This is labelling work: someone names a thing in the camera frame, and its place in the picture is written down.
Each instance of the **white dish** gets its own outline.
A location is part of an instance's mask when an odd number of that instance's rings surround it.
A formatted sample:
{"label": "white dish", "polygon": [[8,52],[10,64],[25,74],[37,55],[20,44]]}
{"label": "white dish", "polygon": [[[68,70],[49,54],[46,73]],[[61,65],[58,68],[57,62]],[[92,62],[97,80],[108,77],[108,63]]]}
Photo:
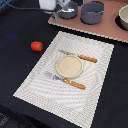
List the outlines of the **white dish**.
{"label": "white dish", "polygon": [[56,62],[56,71],[63,78],[72,79],[82,73],[83,63],[77,56],[66,55]]}

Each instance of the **butter knife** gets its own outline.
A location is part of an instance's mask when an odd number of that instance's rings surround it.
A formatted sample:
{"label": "butter knife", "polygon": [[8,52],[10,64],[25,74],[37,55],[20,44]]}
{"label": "butter knife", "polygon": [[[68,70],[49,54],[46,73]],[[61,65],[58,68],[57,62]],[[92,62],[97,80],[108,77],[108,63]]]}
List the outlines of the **butter knife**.
{"label": "butter knife", "polygon": [[[58,49],[58,51],[63,53],[63,54],[66,54],[66,55],[76,55],[74,53],[70,53],[70,52],[67,52],[67,51],[60,50],[60,49]],[[83,56],[83,55],[76,55],[76,56],[78,56],[80,59],[83,59],[83,60],[91,61],[91,62],[94,62],[94,63],[97,62],[97,59],[95,59],[95,58],[91,58],[91,57],[87,57],[87,56]]]}
{"label": "butter knife", "polygon": [[76,82],[68,80],[68,79],[62,79],[62,78],[58,77],[57,75],[52,74],[51,72],[45,71],[44,75],[52,80],[61,80],[62,82],[66,83],[66,84],[70,84],[70,85],[75,86],[80,89],[85,89],[84,85],[76,83]]}

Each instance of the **wooden handle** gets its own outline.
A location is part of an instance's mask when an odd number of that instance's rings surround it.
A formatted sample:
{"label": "wooden handle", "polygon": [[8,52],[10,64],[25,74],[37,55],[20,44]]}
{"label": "wooden handle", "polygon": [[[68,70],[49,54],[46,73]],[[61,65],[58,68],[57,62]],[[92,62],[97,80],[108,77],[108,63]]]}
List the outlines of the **wooden handle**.
{"label": "wooden handle", "polygon": [[75,86],[75,87],[80,88],[80,89],[85,89],[84,85],[76,83],[76,82],[68,80],[68,79],[64,79],[64,83],[70,84],[70,85]]}
{"label": "wooden handle", "polygon": [[88,61],[91,61],[91,62],[94,62],[94,63],[96,63],[96,62],[97,62],[97,59],[90,58],[90,57],[87,57],[87,56],[78,55],[78,57],[79,57],[80,59],[88,60]]}

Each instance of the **tomato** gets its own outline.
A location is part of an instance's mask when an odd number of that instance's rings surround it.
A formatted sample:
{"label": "tomato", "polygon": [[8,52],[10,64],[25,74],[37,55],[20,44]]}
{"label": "tomato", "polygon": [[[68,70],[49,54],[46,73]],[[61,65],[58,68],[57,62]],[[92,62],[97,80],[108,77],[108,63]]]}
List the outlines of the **tomato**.
{"label": "tomato", "polygon": [[40,52],[43,49],[43,44],[38,41],[34,41],[31,43],[31,49],[36,52]]}

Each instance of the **placemat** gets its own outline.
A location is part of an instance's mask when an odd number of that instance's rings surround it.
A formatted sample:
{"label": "placemat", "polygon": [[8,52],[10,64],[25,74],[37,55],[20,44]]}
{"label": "placemat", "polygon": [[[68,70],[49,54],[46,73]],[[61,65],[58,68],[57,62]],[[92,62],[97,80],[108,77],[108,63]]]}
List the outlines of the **placemat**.
{"label": "placemat", "polygon": [[[112,44],[60,31],[13,96],[82,128],[90,128],[113,48]],[[98,60],[82,60],[84,70],[73,79],[84,84],[85,90],[44,76],[44,71],[58,75],[55,63],[64,56],[58,49]]]}

